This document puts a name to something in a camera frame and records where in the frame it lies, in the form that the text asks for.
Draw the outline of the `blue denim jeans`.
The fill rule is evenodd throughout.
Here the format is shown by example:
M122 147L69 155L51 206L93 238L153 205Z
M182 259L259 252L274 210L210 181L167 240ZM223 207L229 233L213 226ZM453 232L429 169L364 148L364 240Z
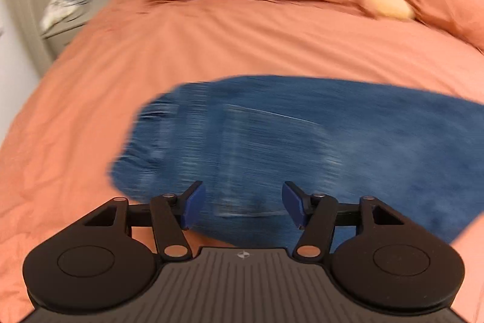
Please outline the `blue denim jeans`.
M141 203L202 181L195 229L244 248L297 243L286 181L343 203L375 196L449 242L483 210L483 107L345 80L184 84L139 111L111 176Z

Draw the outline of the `orange bed sheet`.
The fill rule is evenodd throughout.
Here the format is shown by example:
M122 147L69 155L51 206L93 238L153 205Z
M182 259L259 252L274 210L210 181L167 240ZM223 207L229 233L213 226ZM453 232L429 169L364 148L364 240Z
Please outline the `orange bed sheet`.
M238 74L401 85L483 100L483 56L416 21L324 2L110 0L53 63L1 148L1 319L31 312L22 263L116 195L135 113L179 84Z

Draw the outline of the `grey bedside table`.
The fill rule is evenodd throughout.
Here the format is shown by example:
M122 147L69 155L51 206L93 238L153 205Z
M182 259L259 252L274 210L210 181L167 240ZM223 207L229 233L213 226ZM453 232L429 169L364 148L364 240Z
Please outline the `grey bedside table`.
M103 9L109 0L86 0L71 15L51 27L42 39L54 59L57 59L67 45Z

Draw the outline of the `white crumpled cloth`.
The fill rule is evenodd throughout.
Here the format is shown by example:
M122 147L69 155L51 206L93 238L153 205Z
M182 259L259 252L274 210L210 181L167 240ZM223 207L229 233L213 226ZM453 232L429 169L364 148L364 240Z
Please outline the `white crumpled cloth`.
M55 24L73 14L80 5L71 0L51 0L44 9L44 14L39 23L42 33L46 33Z

